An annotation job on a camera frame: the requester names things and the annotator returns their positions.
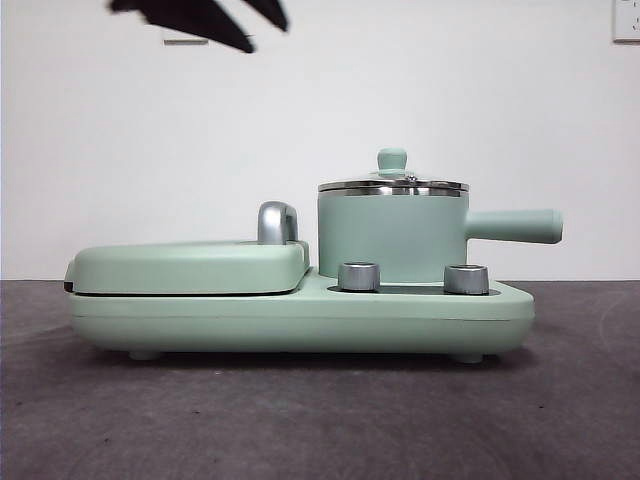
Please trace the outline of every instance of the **appliance foot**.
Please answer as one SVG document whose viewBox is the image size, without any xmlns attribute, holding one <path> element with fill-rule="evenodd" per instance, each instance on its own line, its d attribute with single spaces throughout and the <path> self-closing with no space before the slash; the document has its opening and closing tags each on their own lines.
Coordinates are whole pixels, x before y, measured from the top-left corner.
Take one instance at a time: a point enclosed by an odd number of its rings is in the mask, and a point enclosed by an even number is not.
<svg viewBox="0 0 640 480">
<path fill-rule="evenodd" d="M 162 355 L 162 352 L 147 352 L 143 350 L 132 350 L 129 352 L 129 358 L 131 360 L 157 360 Z"/>
<path fill-rule="evenodd" d="M 480 363 L 482 362 L 482 354 L 481 353 L 462 353 L 462 354 L 451 354 L 449 358 L 454 362 L 458 363 Z"/>
</svg>

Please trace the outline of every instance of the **lid knob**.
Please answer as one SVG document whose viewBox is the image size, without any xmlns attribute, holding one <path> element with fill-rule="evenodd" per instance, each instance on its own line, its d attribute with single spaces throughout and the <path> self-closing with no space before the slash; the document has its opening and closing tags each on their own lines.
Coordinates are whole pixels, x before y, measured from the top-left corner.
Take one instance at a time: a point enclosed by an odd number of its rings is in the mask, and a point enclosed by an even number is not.
<svg viewBox="0 0 640 480">
<path fill-rule="evenodd" d="M 383 148 L 378 152 L 378 169 L 404 170 L 407 166 L 407 152 L 403 148 Z"/>
</svg>

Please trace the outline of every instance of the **silver handle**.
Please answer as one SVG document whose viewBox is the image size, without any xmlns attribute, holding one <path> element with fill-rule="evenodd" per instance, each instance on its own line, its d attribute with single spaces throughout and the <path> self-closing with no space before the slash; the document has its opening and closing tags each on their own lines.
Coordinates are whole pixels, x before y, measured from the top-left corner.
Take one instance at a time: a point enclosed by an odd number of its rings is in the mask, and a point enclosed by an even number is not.
<svg viewBox="0 0 640 480">
<path fill-rule="evenodd" d="M 265 202 L 258 212 L 258 244 L 286 245 L 298 240 L 298 214 L 284 202 Z"/>
</svg>

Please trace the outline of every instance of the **glass lid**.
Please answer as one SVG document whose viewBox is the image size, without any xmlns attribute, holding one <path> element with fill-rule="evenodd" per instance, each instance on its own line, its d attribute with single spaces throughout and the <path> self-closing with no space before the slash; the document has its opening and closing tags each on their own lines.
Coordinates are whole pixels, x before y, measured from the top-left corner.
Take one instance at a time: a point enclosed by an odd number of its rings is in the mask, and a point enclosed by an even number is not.
<svg viewBox="0 0 640 480">
<path fill-rule="evenodd" d="M 323 183 L 319 192 L 346 189 L 362 189 L 370 187 L 389 187 L 399 189 L 445 189 L 460 192 L 469 191 L 469 185 L 445 180 L 423 179 L 406 169 L 407 152 L 402 148 L 384 148 L 378 152 L 378 170 L 365 177 Z"/>
</svg>

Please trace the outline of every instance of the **stainless steel rim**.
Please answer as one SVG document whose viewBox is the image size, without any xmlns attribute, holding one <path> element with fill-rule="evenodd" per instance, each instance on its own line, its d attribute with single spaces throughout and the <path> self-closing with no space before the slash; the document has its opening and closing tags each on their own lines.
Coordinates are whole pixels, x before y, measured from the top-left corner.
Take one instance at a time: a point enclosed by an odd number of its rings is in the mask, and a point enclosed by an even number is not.
<svg viewBox="0 0 640 480">
<path fill-rule="evenodd" d="M 375 179 L 375 180 L 355 180 L 348 182 L 332 182 L 324 183 L 318 187 L 319 192 L 326 192 L 329 190 L 351 190 L 358 188 L 400 188 L 400 189 L 420 189 L 420 188 L 434 188 L 438 190 L 461 190 L 464 192 L 469 191 L 469 185 L 466 183 L 458 182 L 445 182 L 440 180 L 420 181 L 415 177 L 403 177 L 399 179 Z"/>
<path fill-rule="evenodd" d="M 420 195 L 428 197 L 467 197 L 466 190 L 453 190 L 450 188 L 427 187 L 360 187 L 344 188 L 336 190 L 321 190 L 319 197 L 364 197 L 369 195 Z"/>
</svg>

